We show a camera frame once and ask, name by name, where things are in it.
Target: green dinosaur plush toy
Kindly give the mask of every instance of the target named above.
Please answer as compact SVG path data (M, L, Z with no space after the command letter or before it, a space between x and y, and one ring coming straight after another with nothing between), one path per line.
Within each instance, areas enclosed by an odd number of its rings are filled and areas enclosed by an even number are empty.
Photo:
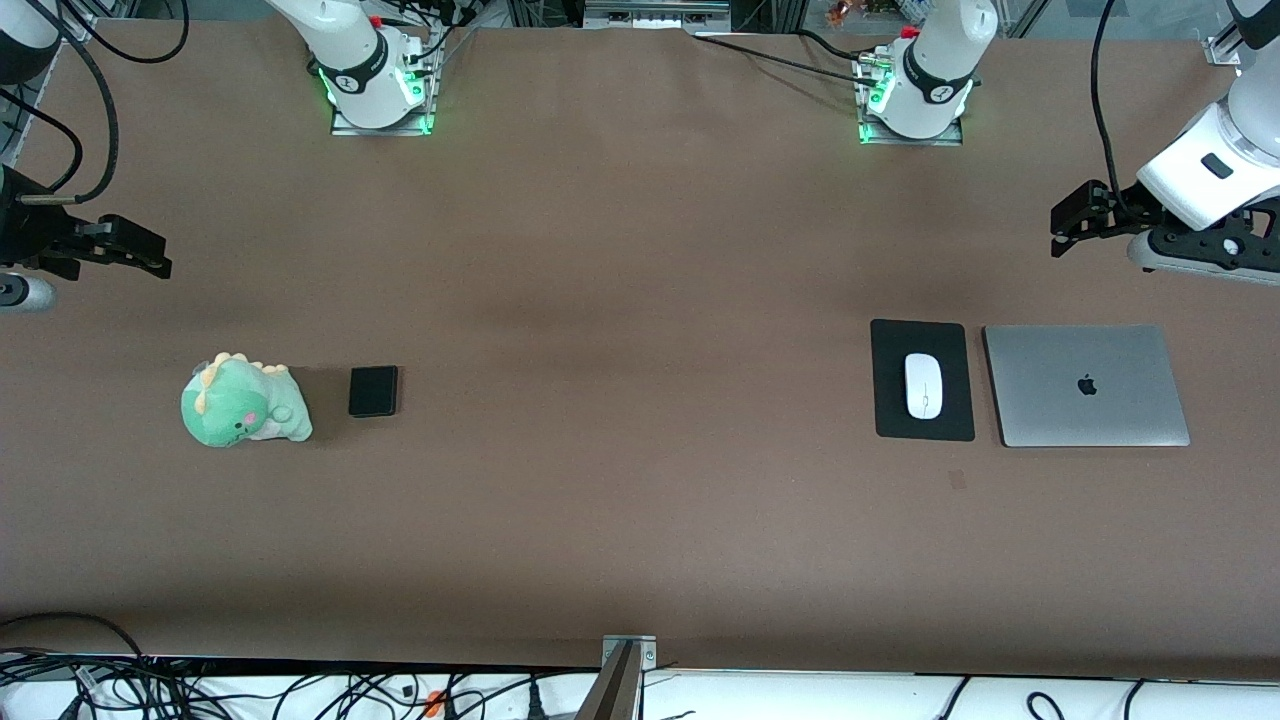
M209 447L248 439L311 437L311 416L298 383L284 365L250 363L219 352L182 391L182 421Z

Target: mouse pad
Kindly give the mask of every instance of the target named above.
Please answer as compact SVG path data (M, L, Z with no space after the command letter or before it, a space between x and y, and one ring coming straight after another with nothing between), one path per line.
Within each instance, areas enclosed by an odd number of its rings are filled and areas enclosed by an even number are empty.
M913 352L937 357L942 368L942 411L918 420L906 411L906 373ZM872 320L872 375L876 387L876 432L881 437L973 441L973 397L964 325Z

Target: laptop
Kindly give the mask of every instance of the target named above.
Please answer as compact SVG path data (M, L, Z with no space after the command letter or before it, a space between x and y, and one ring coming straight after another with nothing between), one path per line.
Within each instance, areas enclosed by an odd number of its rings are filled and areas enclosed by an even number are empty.
M983 329L1007 447L1190 445L1156 325Z

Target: white mouse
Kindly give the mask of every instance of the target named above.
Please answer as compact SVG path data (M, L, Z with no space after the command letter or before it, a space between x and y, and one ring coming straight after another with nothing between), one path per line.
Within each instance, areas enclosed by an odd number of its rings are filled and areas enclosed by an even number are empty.
M932 420L942 411L942 368L938 359L923 352L906 356L906 411L918 420Z

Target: black cable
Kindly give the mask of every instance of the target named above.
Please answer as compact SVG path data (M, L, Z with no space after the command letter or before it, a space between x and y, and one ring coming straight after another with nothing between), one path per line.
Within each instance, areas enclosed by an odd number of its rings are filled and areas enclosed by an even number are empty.
M817 32L813 32L812 29L800 28L795 32L795 35L799 35L800 37L808 37L809 40L820 45L822 49L826 50L827 53L831 53L837 58L844 58L845 60L856 60L858 56L861 55L863 53L870 53L872 50L876 50L874 45L867 47L865 50L852 50L852 51L841 50L840 47L836 47L835 45L827 42L826 37L818 35Z
M582 27L582 5L579 5L579 0L561 0L561 10L564 13L564 20L568 24Z
M842 74L842 73L833 73L831 70L824 70L822 68L815 68L813 65L805 65L804 63L796 63L795 60L787 60L786 58L778 58L777 55L769 55L767 53L760 53L759 50L751 50L750 47L742 47L741 45L732 45L730 42L724 42L723 40L717 40L714 37L705 37L705 36L701 36L701 35L691 35L690 37L692 37L694 40L700 40L703 42L710 42L712 45L719 45L721 47L728 47L730 50L737 50L739 53L745 53L748 55L754 55L756 58L762 58L764 60L769 60L769 61L778 63L778 64L782 64L782 65L787 65L787 67L791 67L791 68L796 68L796 69L800 69L800 70L808 70L810 73L817 73L819 76L827 76L827 77L833 77L833 78L842 79L842 81L846 81L846 82L851 82L854 85L867 85L867 86L876 85L876 81L873 81L870 78L860 78L860 77L854 77L854 76L846 76L846 74Z
M1053 708L1053 714L1056 715L1056 717L1051 719L1041 715L1039 711L1036 710L1037 700L1043 700L1044 702L1047 702L1048 706ZM1034 717L1036 720L1066 720L1066 717L1062 716L1062 708L1057 706L1057 702L1039 691L1036 691L1032 694L1027 696L1027 712L1030 714L1030 716Z
M436 50L439 50L440 47L443 47L444 46L444 41L449 38L449 33L452 33L453 29L457 28L457 27L461 27L461 26L449 26L449 27L444 28L444 32L440 33L440 40L436 40L435 45L433 45L433 46L428 47L426 50L424 50L421 55L413 55L412 58L408 59L408 61L410 63L416 63L416 61L421 60L422 58L426 58L431 53L435 53Z
M93 76L93 82L97 83L99 94L102 96L102 106L106 109L106 164L102 167L102 176L97 179L97 184L91 187L88 192L72 197L61 197L54 204L78 205L81 202L88 202L99 195L102 195L106 186L111 183L111 178L115 177L115 163L120 155L120 123L115 115L115 100L111 97L111 88L106 86L106 78L102 77L101 68L97 67L97 63L93 61L93 56L84 49L84 44L76 40L76 35L69 27L67 27L67 23L58 19L58 15L51 13L49 8L45 8L40 0L27 0L27 4L31 5L33 10L40 13L40 17L45 18L49 24L54 26L58 35L63 36L63 40L65 40L67 44L72 46L72 50L81 56L81 60L84 61L84 67L88 68L90 74ZM36 197L51 196L22 196L18 201L28 202L36 200Z
M65 135L67 140L72 141L72 164L67 168L67 170L61 174L61 177L59 177L49 186L50 192L58 192L59 188L67 184L67 181L72 179L72 177L76 176L76 172L79 170L81 163L84 160L84 146L81 145L79 137L72 131L72 128L64 126L61 120L59 120L58 118L45 113L44 110L36 108L35 105L27 104L27 101L20 95L14 96L8 90L0 87L0 97L4 97L9 102L17 105L19 109L26 110L28 115L40 118L41 120L45 120L46 123L54 126L54 129Z
M276 701L275 708L271 711L271 720L280 719L280 710L284 707L284 701L288 700L289 693L307 687L306 684L303 684L303 680L306 680L306 678L300 678L294 680L292 684L289 684L289 687L284 688L284 692L280 693L280 700Z
M529 683L543 680L545 678L556 678L557 675L575 675L575 674L579 674L579 673L581 673L581 670L553 670L550 673L540 673L538 675L530 675L527 679L517 680L515 683L511 683L509 685L506 685L506 687L499 688L499 689L497 689L497 691L494 691L494 692L492 692L492 693L489 693L486 696L483 696L483 700L480 700L479 702L476 702L471 707L463 710L462 712L458 712L458 720L462 720L463 717L466 717L467 714L471 712L472 710L475 710L476 707L481 707L483 708L485 705L489 703L490 700L493 700L493 698L495 698L495 697L498 697L500 694L506 694L506 693L508 693L508 692L511 692L511 691L513 691L516 688L521 688L524 685L527 685ZM484 719L483 712L484 711L481 710L481 716L480 716L481 720Z
M1129 720L1129 708L1133 707L1133 696L1138 694L1138 691L1144 685L1147 680L1139 679L1137 683L1129 688L1129 692L1124 696L1124 720Z
M27 86L19 83L15 87L18 88L18 97L22 97L23 100L26 100L26 92L23 92L23 91L26 90ZM18 114L14 115L14 118L13 118L13 124L9 124L9 122L5 120L4 126L6 128L9 128L10 132L9 132L9 137L6 137L5 141L4 141L4 147L0 147L0 155L4 155L5 152L8 152L9 151L9 146L13 145L13 141L17 140L18 136L22 135L22 113L23 113L23 109L19 106L18 108Z
M31 0L33 4L40 5L36 0ZM118 638L124 641L124 644L129 646L129 650L134 656L142 657L142 648L133 639L129 633L124 632L124 628L116 625L115 623L101 618L99 615L91 615L88 612L32 612L29 615L19 615L17 618L10 618L8 620L0 621L0 628L8 628L10 625L20 625L23 623L40 623L44 620L84 620L88 623L95 623L115 633Z
M640 717L644 717L644 688L640 689ZM538 688L538 678L529 679L529 715L526 720L547 720L547 710L543 708L543 692Z
M951 691L951 697L947 698L947 705L942 708L942 715L938 715L938 720L950 720L951 711L956 708L956 702L960 701L960 693L964 692L964 687L968 685L972 679L973 675L960 678L960 684L956 685L956 689Z
M755 6L755 9L754 9L754 10L751 10L750 13L748 13L746 18L744 18L741 23L739 23L739 24L733 26L733 27L732 27L731 29L732 29L733 32L739 32L739 31L741 31L741 29L742 29L744 27L746 27L746 26L751 24L751 20L753 20L753 19L755 19L755 15L760 14L760 10L763 10L763 9L764 9L764 5L767 5L768 3L769 3L769 0L760 0L760 3L759 3L759 4L756 5L756 6ZM760 22L759 22L758 19L756 19L756 27L760 27L760 24L763 24L763 23L760 23Z
M1116 0L1107 0L1107 4L1102 6L1102 14L1098 17L1098 33L1093 36L1093 53L1089 56L1089 100L1093 104L1093 122L1097 123L1098 137L1102 140L1102 158L1107 164L1107 182L1111 183L1116 205L1125 215L1137 219L1137 215L1129 209L1129 204L1125 202L1124 195L1120 192L1120 181L1116 179L1116 160L1111 151L1111 135L1107 132L1107 122L1102 118L1102 99L1098 95L1098 55L1102 51L1102 36L1107 31L1107 20L1111 19L1111 8L1115 4Z
M79 26L84 28L93 37L93 40L99 41L99 44L101 44L102 47L110 50L111 54L124 58L131 63L141 63L143 65L157 65L166 60L174 59L178 55L178 53L182 53L182 49L187 46L187 36L191 35L191 8L187 6L187 0L178 0L178 1L182 5L182 35L178 36L178 44L173 46L173 50L169 50L164 55L156 55L155 58L140 58L137 55L131 55L124 50L120 50L115 45L111 45L105 38L102 38L102 36L99 35L96 29L93 29L93 26L88 20L86 20L84 17L79 14L79 12L76 10L76 6L70 4L70 0L58 0L58 4L67 8L68 13L73 18L76 18L76 22L79 23Z

